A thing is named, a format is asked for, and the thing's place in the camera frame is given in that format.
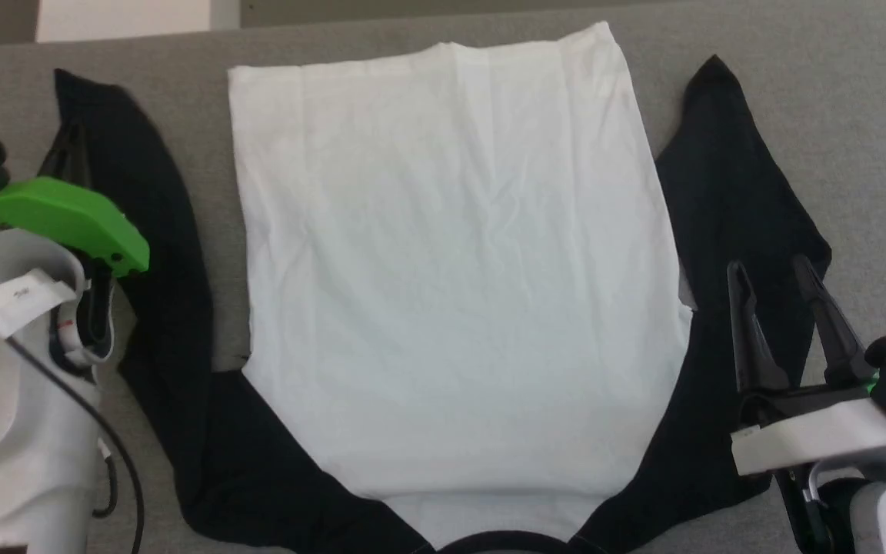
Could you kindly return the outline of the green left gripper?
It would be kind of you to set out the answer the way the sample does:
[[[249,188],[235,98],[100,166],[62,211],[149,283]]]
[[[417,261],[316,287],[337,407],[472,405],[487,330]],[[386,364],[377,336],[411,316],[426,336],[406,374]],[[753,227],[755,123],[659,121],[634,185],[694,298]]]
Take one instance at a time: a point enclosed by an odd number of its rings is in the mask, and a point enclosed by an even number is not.
[[[150,245],[112,200],[94,192],[88,147],[84,124],[63,122],[36,172],[38,178],[0,190],[0,230],[24,230],[83,252],[108,264],[117,278],[147,272]],[[69,178],[70,169],[75,185],[61,182]]]

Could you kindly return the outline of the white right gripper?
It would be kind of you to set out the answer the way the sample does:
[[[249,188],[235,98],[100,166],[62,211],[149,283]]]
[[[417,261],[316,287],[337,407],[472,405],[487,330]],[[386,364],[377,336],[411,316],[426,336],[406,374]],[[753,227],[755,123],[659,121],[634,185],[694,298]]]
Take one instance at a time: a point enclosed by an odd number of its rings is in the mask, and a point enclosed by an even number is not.
[[[741,423],[731,433],[731,452],[739,476],[886,448],[886,413],[865,387],[874,369],[865,360],[864,345],[808,257],[795,256],[792,270],[814,318],[827,385],[789,389],[788,376],[774,361],[757,318],[748,273],[742,262],[728,263],[729,320],[741,393]]]

